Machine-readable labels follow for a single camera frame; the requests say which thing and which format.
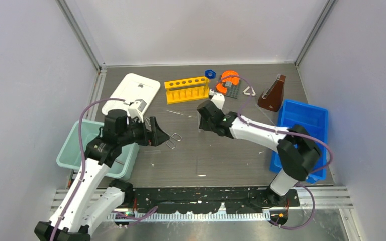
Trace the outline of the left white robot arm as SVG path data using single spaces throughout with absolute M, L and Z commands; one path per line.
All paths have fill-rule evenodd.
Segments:
M 93 204 L 89 202 L 126 145 L 159 146 L 170 139 L 150 118 L 150 128 L 124 110 L 111 110 L 99 134 L 87 145 L 80 143 L 81 166 L 77 182 L 72 184 L 62 203 L 48 221 L 40 221 L 34 233 L 39 240 L 90 240 L 97 227 L 118 206 L 130 207 L 133 185 L 115 179 Z

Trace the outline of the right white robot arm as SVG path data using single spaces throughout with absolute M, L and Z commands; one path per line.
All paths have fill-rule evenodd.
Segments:
M 199 128 L 219 136 L 250 141 L 275 151 L 282 170 L 272 180 L 267 201 L 280 206 L 287 199 L 288 191 L 298 182 L 305 181 L 322 155 L 316 138 L 309 136 L 299 124 L 278 127 L 245 118 L 236 112 L 224 114 L 211 100 L 197 107 Z

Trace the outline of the blue hexagonal nut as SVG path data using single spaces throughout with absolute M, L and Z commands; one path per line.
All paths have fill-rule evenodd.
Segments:
M 216 73 L 215 73 L 215 71 L 213 71 L 213 70 L 211 70 L 211 69 L 206 70 L 206 71 L 205 71 L 205 77 L 206 77 L 207 79 L 215 79 L 215 78 L 216 78 Z

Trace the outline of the clear glass slide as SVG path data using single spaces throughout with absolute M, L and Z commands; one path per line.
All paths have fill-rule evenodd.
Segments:
M 263 109 L 255 104 L 255 107 L 267 118 L 265 121 L 266 124 L 275 126 L 277 124 L 277 113 L 271 112 L 269 110 Z

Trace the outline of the metal crucible tongs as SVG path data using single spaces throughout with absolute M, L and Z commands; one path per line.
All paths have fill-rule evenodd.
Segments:
M 149 127 L 152 127 L 152 123 L 150 121 L 150 118 L 148 117 L 145 117 L 144 118 L 144 121 L 146 123 L 147 126 Z M 169 135 L 169 139 L 165 142 L 165 144 L 170 148 L 170 149 L 175 149 L 176 148 L 176 143 L 175 142 L 180 142 L 182 141 L 182 136 L 178 133 L 173 133 L 173 134 L 168 134 Z

